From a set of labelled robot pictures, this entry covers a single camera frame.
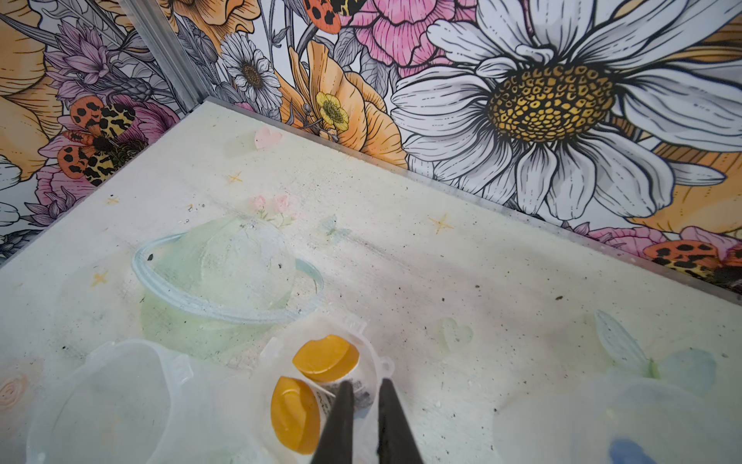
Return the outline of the white bottle yellow cap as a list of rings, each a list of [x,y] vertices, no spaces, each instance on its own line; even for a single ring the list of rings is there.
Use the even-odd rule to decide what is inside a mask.
[[[309,340],[293,357],[294,367],[307,379],[333,396],[340,384],[350,381],[357,411],[370,408],[374,401],[373,365],[355,344],[329,334]]]
[[[270,405],[278,442],[295,454],[314,454],[334,400],[332,394],[313,389],[303,380],[281,376]]]

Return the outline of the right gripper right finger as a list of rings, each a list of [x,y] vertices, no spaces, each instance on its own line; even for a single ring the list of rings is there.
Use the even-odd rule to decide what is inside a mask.
[[[389,378],[379,392],[377,454],[380,464],[423,464],[414,435]]]

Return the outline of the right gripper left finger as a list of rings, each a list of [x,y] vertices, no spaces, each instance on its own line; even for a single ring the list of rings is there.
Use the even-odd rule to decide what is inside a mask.
[[[353,463],[354,414],[353,386],[350,381],[343,381],[313,454],[312,464]]]

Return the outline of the clear plastic cup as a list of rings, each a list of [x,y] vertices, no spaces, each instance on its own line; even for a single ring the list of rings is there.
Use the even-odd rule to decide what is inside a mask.
[[[377,462],[378,395],[394,363],[365,327],[355,316],[311,314],[270,340],[252,377],[256,462],[310,462],[344,382],[354,394],[353,460]]]
[[[160,463],[172,445],[189,357],[154,342],[109,342],[52,389],[26,440],[29,463]]]
[[[506,463],[738,463],[741,425],[676,386],[607,375],[505,406]]]

